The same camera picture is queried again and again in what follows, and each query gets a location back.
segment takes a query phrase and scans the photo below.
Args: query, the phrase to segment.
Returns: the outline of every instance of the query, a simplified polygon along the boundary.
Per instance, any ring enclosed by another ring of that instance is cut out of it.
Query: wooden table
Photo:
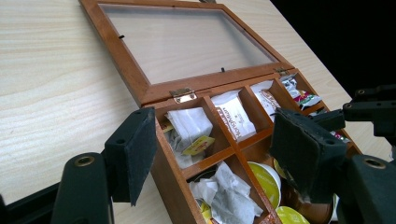
[[[331,109],[350,97],[269,0],[219,0],[291,64]],[[100,152],[138,109],[77,0],[0,2],[0,193],[13,203],[60,181],[77,154]],[[390,161],[370,122],[346,131],[364,154]],[[171,223],[151,175],[116,223]]]

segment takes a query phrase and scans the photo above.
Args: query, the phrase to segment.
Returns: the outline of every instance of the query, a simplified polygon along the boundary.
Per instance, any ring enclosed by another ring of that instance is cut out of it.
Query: glass pane
[[[276,62],[222,10],[100,6],[151,84]]]

